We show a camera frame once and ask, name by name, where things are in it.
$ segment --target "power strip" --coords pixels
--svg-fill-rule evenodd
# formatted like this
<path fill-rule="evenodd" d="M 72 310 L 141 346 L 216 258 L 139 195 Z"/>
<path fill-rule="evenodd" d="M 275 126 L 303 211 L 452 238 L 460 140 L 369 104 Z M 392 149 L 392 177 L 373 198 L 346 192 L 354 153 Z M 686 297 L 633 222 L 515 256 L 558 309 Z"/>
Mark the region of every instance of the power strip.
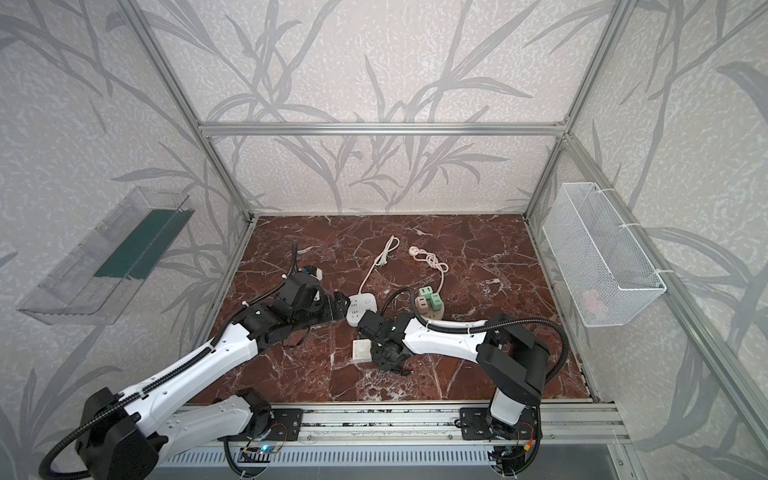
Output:
<path fill-rule="evenodd" d="M 360 323 L 362 316 L 370 310 L 375 312 L 376 308 L 376 296 L 373 293 L 358 293 L 352 295 L 349 298 L 349 308 L 346 311 L 346 322 L 349 326 L 357 328 L 357 324 Z"/>

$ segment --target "brown marble surface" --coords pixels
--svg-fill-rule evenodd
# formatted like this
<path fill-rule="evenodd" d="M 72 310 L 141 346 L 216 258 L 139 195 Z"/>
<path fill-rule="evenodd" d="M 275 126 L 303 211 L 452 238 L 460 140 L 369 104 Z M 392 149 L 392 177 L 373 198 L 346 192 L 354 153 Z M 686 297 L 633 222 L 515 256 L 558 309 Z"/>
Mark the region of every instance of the brown marble surface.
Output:
<path fill-rule="evenodd" d="M 299 266 L 321 268 L 326 292 L 353 295 L 389 235 L 401 240 L 400 247 L 363 288 L 376 295 L 379 306 L 401 286 L 439 285 L 437 270 L 408 255 L 408 248 L 416 245 L 450 267 L 441 292 L 445 319 L 478 320 L 502 310 L 511 316 L 535 314 L 560 321 L 519 215 L 261 217 L 212 332 L 243 300 L 280 281 L 289 267 L 294 240 L 299 242 Z M 404 310 L 407 301 L 407 295 L 402 296 L 389 313 Z M 560 352 L 557 333 L 543 326 L 531 330 L 550 346 L 554 364 Z M 286 344 L 302 336 L 303 332 L 295 332 Z M 406 368 L 413 370 L 410 376 L 379 372 L 373 363 L 352 364 L 352 341 L 357 338 L 362 337 L 344 320 L 316 326 L 301 346 L 271 347 L 218 379 L 192 403 L 209 404 L 245 387 L 255 388 L 269 402 L 492 397 L 491 380 L 479 366 L 461 359 L 413 356 L 406 362 Z M 545 398 L 588 396 L 571 354 L 547 385 Z"/>

